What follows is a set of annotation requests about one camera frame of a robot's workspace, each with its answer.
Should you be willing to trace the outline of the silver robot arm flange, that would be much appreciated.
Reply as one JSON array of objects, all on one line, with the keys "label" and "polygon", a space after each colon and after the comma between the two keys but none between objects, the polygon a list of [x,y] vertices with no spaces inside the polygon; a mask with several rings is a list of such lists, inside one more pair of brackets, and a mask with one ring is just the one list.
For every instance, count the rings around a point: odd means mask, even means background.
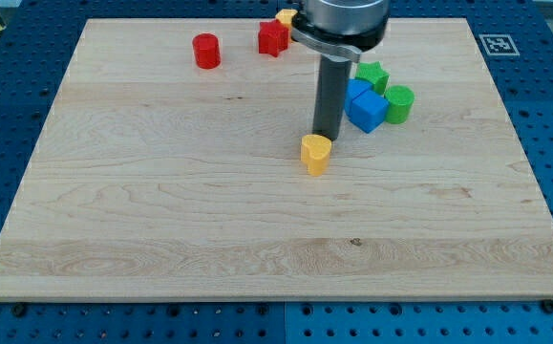
[{"label": "silver robot arm flange", "polygon": [[383,39],[390,9],[389,0],[301,1],[291,37],[320,54],[358,63]]}]

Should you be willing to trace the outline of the yellow block behind arm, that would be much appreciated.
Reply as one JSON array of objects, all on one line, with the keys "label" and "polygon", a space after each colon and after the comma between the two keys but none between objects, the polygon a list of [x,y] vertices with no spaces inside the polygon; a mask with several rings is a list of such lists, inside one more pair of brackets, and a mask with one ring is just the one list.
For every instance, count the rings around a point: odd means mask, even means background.
[{"label": "yellow block behind arm", "polygon": [[275,15],[275,18],[286,28],[292,28],[292,19],[297,14],[298,10],[296,9],[282,9],[278,11]]}]

